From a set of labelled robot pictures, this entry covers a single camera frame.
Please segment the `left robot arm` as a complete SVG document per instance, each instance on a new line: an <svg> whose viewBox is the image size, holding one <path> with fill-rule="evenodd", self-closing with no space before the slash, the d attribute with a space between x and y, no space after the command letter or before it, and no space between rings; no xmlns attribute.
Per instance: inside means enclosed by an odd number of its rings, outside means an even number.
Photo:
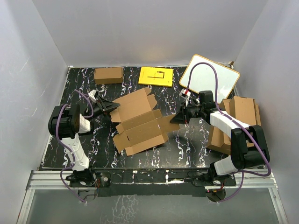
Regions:
<svg viewBox="0 0 299 224"><path fill-rule="evenodd" d="M108 115L120 104L102 97L88 100L88 104L89 107L83 113L80 112L78 104L54 107L48 122L48 130L64 147L64 151L70 159L72 175L68 176L66 180L90 187L95 185L97 178L79 137L92 134L94 131L93 119L100 115Z"/></svg>

